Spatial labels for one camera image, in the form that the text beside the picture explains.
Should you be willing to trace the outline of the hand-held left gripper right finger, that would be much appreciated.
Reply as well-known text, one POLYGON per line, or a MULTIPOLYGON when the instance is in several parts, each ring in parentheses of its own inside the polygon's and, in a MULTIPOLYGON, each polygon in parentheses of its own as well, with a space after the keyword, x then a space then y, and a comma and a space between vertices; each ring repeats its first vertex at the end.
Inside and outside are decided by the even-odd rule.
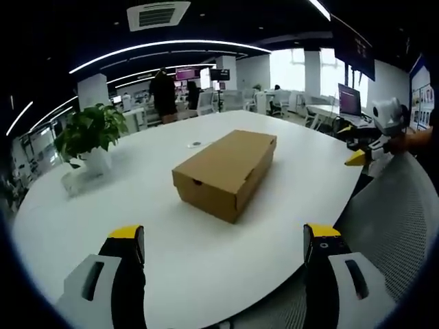
POLYGON ((332 226, 303 226, 305 328, 376 328, 395 308, 384 275, 332 226))

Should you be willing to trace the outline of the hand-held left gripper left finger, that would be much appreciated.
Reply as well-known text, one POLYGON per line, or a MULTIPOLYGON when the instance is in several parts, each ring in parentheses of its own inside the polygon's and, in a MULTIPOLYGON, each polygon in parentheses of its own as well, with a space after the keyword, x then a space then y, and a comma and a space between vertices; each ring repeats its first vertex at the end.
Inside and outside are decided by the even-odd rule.
POLYGON ((111 232, 64 280, 56 310, 72 328, 146 328, 142 225, 111 232))

